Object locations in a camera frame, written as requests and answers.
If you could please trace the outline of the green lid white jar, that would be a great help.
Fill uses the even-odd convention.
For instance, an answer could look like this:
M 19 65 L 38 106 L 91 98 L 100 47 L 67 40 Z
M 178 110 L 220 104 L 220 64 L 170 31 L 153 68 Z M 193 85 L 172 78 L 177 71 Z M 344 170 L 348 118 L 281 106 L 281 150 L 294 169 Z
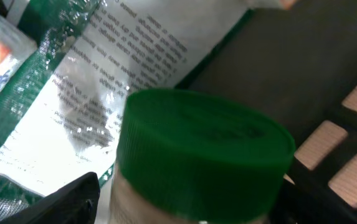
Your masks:
M 141 90 L 126 99 L 116 165 L 158 209 L 240 223 L 273 207 L 295 149 L 285 128 L 245 106 L 187 90 Z

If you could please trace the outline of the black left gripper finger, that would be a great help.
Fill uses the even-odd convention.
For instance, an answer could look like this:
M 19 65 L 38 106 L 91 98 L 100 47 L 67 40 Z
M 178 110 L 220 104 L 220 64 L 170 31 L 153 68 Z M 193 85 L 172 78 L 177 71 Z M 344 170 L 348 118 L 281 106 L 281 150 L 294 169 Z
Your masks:
M 93 224 L 99 198 L 97 174 L 88 172 L 0 224 Z

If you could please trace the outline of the grey plastic shopping basket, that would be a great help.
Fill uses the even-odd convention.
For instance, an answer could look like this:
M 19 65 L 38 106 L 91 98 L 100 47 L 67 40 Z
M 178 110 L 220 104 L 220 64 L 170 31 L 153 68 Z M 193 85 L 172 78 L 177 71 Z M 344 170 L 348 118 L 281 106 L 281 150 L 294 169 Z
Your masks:
M 284 125 L 297 155 L 269 223 L 357 223 L 357 0 L 247 1 L 181 87 Z

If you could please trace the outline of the green 3M product pouch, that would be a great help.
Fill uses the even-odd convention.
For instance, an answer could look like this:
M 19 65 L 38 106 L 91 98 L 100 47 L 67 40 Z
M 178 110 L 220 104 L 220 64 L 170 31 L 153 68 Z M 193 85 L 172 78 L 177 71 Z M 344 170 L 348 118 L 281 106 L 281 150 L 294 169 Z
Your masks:
M 80 176 L 111 177 L 128 95 L 174 88 L 247 20 L 245 1 L 31 1 L 38 49 L 0 92 L 0 220 Z

